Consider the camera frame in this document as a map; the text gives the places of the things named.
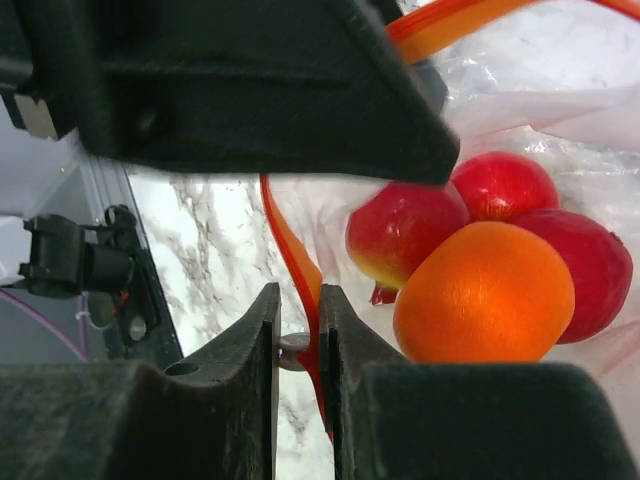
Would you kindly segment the red apple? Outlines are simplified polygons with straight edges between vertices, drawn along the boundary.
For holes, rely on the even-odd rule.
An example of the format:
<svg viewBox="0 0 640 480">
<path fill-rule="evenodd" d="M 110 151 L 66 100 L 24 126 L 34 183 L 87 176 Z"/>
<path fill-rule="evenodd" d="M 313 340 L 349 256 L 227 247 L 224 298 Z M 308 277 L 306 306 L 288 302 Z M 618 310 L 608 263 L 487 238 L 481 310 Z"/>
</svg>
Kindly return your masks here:
<svg viewBox="0 0 640 480">
<path fill-rule="evenodd" d="M 450 178 L 473 221 L 506 221 L 557 208 L 559 195 L 547 171 L 528 157 L 493 151 L 468 159 Z"/>
<path fill-rule="evenodd" d="M 452 184 L 391 182 L 348 219 L 346 251 L 375 282 L 372 302 L 390 303 L 422 262 L 470 215 Z"/>
<path fill-rule="evenodd" d="M 560 344 L 587 340 L 608 327 L 630 290 L 633 260 L 621 239 L 590 218 L 562 209 L 538 209 L 511 223 L 551 244 L 574 282 L 575 310 Z"/>
</svg>

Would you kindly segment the clear orange-zipper zip bag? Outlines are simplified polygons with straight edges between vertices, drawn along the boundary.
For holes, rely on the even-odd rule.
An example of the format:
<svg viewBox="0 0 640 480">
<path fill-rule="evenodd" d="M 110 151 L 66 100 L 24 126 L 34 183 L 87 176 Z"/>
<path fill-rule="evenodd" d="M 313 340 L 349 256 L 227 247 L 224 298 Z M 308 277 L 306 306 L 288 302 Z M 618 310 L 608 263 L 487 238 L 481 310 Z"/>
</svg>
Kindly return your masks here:
<svg viewBox="0 0 640 480">
<path fill-rule="evenodd" d="M 561 205 L 614 232 L 639 254 L 639 25 L 586 1 L 543 1 L 437 54 L 444 116 L 461 163 L 492 150 L 532 157 Z M 348 216 L 383 189 L 348 176 L 276 176 L 261 190 L 302 311 L 323 283 L 341 286 L 359 315 L 391 338 L 391 308 L 346 252 Z"/>
</svg>

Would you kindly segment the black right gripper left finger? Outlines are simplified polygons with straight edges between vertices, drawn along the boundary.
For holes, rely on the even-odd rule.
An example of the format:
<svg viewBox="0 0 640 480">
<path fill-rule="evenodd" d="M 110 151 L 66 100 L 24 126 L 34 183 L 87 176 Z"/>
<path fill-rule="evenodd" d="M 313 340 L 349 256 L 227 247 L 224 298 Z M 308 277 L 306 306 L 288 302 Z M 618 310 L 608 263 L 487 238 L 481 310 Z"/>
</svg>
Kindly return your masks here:
<svg viewBox="0 0 640 480">
<path fill-rule="evenodd" d="M 5 479 L 271 479 L 280 290 L 187 358 L 5 366 Z"/>
</svg>

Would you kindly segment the orange fruit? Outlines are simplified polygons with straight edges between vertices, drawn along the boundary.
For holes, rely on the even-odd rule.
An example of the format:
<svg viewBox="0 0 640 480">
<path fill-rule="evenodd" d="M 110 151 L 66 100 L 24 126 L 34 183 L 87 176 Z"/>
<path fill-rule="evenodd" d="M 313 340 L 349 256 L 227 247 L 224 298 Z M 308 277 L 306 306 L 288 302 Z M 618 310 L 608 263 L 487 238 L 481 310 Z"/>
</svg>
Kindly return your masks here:
<svg viewBox="0 0 640 480">
<path fill-rule="evenodd" d="M 444 241 L 401 288 L 393 329 L 415 362 L 536 362 L 574 309 L 569 268 L 546 240 L 476 222 Z"/>
</svg>

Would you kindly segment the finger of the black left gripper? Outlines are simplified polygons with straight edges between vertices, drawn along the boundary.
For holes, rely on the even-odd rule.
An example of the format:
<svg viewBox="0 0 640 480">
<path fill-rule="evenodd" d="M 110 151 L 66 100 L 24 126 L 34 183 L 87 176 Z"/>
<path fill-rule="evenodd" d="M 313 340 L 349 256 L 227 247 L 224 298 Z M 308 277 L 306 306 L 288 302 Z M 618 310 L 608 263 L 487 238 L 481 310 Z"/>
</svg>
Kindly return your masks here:
<svg viewBox="0 0 640 480">
<path fill-rule="evenodd" d="M 446 87 L 394 1 L 5 1 L 1 97 L 40 138 L 171 172 L 445 183 Z"/>
</svg>

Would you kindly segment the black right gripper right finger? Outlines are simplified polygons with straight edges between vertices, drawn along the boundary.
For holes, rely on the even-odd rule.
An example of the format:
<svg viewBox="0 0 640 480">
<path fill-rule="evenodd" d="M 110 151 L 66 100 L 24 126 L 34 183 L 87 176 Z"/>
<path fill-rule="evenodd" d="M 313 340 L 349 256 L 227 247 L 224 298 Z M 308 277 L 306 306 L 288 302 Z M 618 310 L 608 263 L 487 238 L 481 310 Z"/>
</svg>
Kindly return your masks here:
<svg viewBox="0 0 640 480">
<path fill-rule="evenodd" d="M 562 363 L 414 364 L 321 291 L 319 364 L 339 479 L 634 479 L 602 390 Z"/>
</svg>

